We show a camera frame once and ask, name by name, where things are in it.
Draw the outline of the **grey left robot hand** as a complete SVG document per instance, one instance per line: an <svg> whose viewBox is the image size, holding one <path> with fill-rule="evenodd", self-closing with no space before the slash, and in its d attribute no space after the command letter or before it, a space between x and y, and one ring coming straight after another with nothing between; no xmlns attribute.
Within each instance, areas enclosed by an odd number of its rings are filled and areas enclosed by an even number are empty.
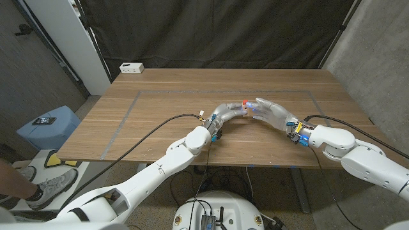
<svg viewBox="0 0 409 230"><path fill-rule="evenodd" d="M210 114L204 127L213 135L222 128L225 122L234 117L244 116L246 114L247 111L242 108L241 103L223 103Z"/></svg>

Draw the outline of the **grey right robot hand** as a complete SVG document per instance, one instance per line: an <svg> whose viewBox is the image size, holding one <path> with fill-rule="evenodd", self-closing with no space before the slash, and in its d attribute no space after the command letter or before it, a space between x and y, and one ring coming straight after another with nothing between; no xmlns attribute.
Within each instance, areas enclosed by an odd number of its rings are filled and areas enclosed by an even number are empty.
<svg viewBox="0 0 409 230"><path fill-rule="evenodd" d="M293 135L300 121L283 106L263 98L256 98L256 102L247 102L247 110L253 112L253 118L272 125L275 129Z"/></svg>

